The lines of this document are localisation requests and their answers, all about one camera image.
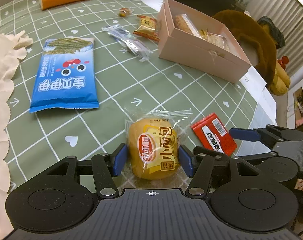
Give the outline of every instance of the cartoon character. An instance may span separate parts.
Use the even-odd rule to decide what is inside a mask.
[[[78,58],[74,58],[74,59],[70,59],[70,60],[67,60],[65,61],[62,66],[63,66],[63,69],[61,68],[58,68],[56,69],[56,72],[60,72],[61,71],[61,75],[64,76],[64,77],[67,77],[71,74],[71,69],[75,68],[76,66],[76,70],[78,72],[83,72],[86,70],[86,65],[85,64],[88,64],[89,61],[84,61],[84,64],[80,64],[81,63],[81,60],[78,59]]]

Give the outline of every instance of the clear plastic wrapper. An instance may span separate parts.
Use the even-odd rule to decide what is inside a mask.
[[[192,21],[188,18],[186,14],[179,14],[175,17],[175,25],[178,29],[190,33],[196,37],[201,38],[197,28],[192,23]]]
[[[102,30],[116,38],[123,47],[127,47],[135,56],[139,56],[141,58],[139,61],[143,62],[149,59],[149,49],[140,40],[129,37],[127,33],[120,31],[119,24],[103,27]]]
[[[130,9],[130,8],[120,8],[118,15],[120,17],[127,17],[128,15],[131,15],[133,13],[133,11],[134,10]]]
[[[173,175],[180,166],[178,146],[187,137],[192,110],[126,112],[131,118],[125,121],[125,131],[133,174],[142,179]]]
[[[229,46],[227,44],[227,39],[224,36],[209,33],[207,30],[200,30],[199,32],[202,39],[209,41],[210,43],[215,44],[216,46],[230,52]]]

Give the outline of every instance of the plastic wrapper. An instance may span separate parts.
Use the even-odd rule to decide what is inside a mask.
[[[146,15],[138,15],[140,18],[140,24],[137,30],[133,32],[133,34],[154,40],[159,41],[158,31],[157,31],[157,20],[146,16]]]
[[[173,175],[180,166],[178,146],[187,137],[192,110],[131,114],[136,121],[125,121],[125,130],[133,174],[142,179]]]
[[[128,15],[131,15],[133,13],[133,11],[134,10],[132,10],[130,8],[120,8],[118,15],[120,17],[127,17]]]
[[[201,38],[197,28],[186,14],[179,14],[175,17],[175,25],[178,29]]]
[[[207,30],[200,30],[200,35],[202,39],[209,41],[210,43],[215,44],[216,46],[230,52],[229,46],[227,44],[227,39],[224,36],[209,33]]]
[[[30,112],[47,108],[98,108],[94,38],[46,40],[32,93]]]
[[[215,113],[194,123],[191,128],[206,149],[230,156],[237,148],[237,144]]]
[[[125,34],[122,32],[119,24],[104,27],[102,29],[110,36],[116,38],[123,47],[126,47],[135,56],[139,56],[141,58],[139,61],[143,62],[149,59],[149,49],[140,40],[129,37],[127,33]]]

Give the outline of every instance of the red bag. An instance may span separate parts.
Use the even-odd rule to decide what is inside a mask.
[[[206,149],[230,156],[237,148],[237,144],[215,113],[194,123],[191,128]]]

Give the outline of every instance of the green tablecloth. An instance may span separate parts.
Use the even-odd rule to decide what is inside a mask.
[[[158,58],[157,44],[141,39],[150,50],[151,59],[139,62],[120,44],[101,30],[106,25],[121,24],[130,32],[138,26],[138,18],[120,18],[118,9],[130,7],[134,14],[157,17],[157,11],[141,0],[88,0],[42,11],[39,0],[15,0],[0,8],[0,33],[15,34],[22,30],[34,39],[13,78],[15,89],[8,103],[11,118],[7,127],[10,149],[8,163],[12,188],[32,178],[58,160],[76,155],[79,160],[92,155],[112,153],[125,142],[125,106],[147,111],[192,109],[193,122],[216,112],[227,129],[248,128],[256,101],[241,83],[231,84],[220,78]],[[48,109],[29,113],[42,47],[46,39],[65,36],[93,37],[96,89],[100,108],[96,110]],[[188,128],[184,142],[189,149],[201,145]],[[77,144],[71,147],[66,136]],[[162,181],[136,178],[126,165],[115,178],[124,187],[182,187],[189,179],[182,169]],[[81,184],[94,191],[90,177]]]

